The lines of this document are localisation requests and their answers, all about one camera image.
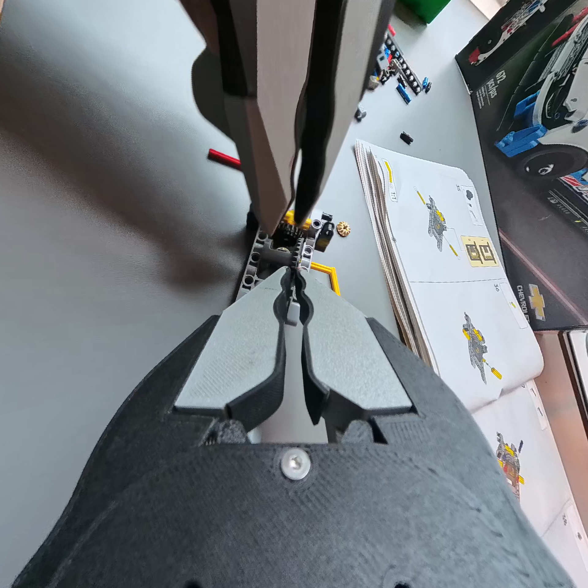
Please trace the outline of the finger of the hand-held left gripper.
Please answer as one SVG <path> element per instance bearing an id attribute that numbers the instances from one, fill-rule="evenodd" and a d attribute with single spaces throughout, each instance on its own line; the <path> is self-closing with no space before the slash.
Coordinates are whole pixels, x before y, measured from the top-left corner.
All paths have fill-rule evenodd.
<path id="1" fill-rule="evenodd" d="M 299 147 L 295 222 L 323 192 L 383 40 L 382 1 L 317 1 Z"/>
<path id="2" fill-rule="evenodd" d="M 254 213 L 265 231 L 275 229 L 293 201 L 293 170 L 299 150 L 296 106 L 300 73 L 286 80 L 287 65 L 270 65 L 269 45 L 262 39 L 268 21 L 258 25 L 256 98 L 225 98 L 226 114 Z"/>

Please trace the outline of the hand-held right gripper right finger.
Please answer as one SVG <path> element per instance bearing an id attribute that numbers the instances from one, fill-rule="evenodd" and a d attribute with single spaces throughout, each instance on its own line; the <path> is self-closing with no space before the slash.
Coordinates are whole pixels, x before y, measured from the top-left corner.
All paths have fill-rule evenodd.
<path id="1" fill-rule="evenodd" d="M 413 412 L 413 403 L 365 315 L 299 272 L 301 365 L 308 414 L 343 432 L 356 420 Z"/>

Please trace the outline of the red lego axle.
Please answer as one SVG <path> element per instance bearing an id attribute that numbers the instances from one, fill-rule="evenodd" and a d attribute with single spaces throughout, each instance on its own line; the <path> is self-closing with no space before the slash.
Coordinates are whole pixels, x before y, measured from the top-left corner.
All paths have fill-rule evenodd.
<path id="1" fill-rule="evenodd" d="M 229 156 L 223 152 L 210 148 L 208 151 L 208 159 L 223 166 L 241 171 L 241 161 L 238 158 Z"/>

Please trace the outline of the grey lego frame assembly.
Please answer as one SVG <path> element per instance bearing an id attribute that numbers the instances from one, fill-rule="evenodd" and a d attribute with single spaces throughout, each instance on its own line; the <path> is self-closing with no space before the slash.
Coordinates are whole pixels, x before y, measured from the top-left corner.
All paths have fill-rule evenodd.
<path id="1" fill-rule="evenodd" d="M 310 219 L 303 221 L 301 227 L 294 223 L 293 217 L 294 213 L 290 210 L 284 215 L 282 220 L 278 222 L 275 229 L 265 231 L 261 226 L 261 221 L 257 219 L 254 213 L 253 205 L 250 205 L 247 213 L 246 228 L 255 229 L 256 231 L 252 241 L 251 251 L 246 261 L 244 272 L 232 304 L 253 290 L 255 286 L 267 279 L 275 271 L 279 270 L 278 268 L 274 272 L 271 272 L 267 269 L 264 270 L 260 268 L 262 247 L 264 242 L 268 239 L 273 240 L 273 246 L 275 248 L 292 246 L 298 239 L 305 239 L 300 266 L 298 268 L 290 269 L 292 271 L 292 285 L 288 302 L 288 315 L 289 304 L 295 302 L 295 304 L 298 305 L 298 315 L 300 316 L 299 272 L 301 270 L 309 272 L 318 282 L 333 291 L 330 284 L 329 273 L 322 273 L 311 269 L 314 253 L 317 251 L 323 252 L 334 235 L 335 227 L 333 216 L 331 214 L 320 212 L 317 217 L 311 217 Z M 219 316 L 212 317 L 212 326 L 214 326 L 214 318 Z"/>

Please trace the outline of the lego instruction booklet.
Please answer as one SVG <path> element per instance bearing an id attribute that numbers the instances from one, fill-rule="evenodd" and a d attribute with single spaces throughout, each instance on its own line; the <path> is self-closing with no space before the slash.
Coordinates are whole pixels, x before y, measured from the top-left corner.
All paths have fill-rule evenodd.
<path id="1" fill-rule="evenodd" d="M 536 532 L 587 566 L 587 533 L 534 382 L 543 358 L 472 180 L 361 140 L 354 151 L 408 346 L 473 415 Z"/>

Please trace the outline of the white dark-edged board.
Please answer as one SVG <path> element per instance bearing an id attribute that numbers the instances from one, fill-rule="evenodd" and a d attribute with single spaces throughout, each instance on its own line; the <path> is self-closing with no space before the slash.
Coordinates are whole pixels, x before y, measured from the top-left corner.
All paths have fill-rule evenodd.
<path id="1" fill-rule="evenodd" d="M 583 430 L 587 435 L 587 327 L 561 331 L 558 340 Z"/>

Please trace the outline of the green plastic bin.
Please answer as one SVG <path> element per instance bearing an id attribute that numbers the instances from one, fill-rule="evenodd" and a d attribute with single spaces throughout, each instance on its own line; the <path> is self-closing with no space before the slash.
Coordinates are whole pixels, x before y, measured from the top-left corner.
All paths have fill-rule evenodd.
<path id="1" fill-rule="evenodd" d="M 407 7 L 407 9 L 425 24 L 429 25 L 445 9 L 450 1 L 400 1 L 400 3 Z"/>

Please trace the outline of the black lego set box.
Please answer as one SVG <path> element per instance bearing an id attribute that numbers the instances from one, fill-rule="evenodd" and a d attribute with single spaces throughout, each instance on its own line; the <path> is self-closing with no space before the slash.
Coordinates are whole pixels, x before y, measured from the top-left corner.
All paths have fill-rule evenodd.
<path id="1" fill-rule="evenodd" d="M 455 61 L 522 311 L 586 328 L 587 1 L 508 1 Z"/>

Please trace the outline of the pile of loose lego pieces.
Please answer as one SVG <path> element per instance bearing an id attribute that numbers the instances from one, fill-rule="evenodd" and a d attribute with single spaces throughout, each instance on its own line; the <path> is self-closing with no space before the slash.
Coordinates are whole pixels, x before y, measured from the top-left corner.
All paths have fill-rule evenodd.
<path id="1" fill-rule="evenodd" d="M 410 104 L 412 97 L 430 92 L 432 82 L 429 77 L 421 80 L 414 69 L 406 61 L 405 55 L 399 47 L 396 32 L 388 24 L 383 43 L 376 53 L 373 70 L 368 76 L 368 90 L 374 91 L 378 86 L 395 81 L 396 91 L 405 104 Z"/>

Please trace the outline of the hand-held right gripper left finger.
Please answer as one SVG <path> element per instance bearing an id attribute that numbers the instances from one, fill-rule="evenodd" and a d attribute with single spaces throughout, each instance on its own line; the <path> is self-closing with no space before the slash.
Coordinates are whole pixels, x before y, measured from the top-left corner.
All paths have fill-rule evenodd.
<path id="1" fill-rule="evenodd" d="M 292 271 L 280 268 L 214 318 L 176 410 L 236 420 L 245 430 L 277 411 L 283 401 L 291 285 Z"/>

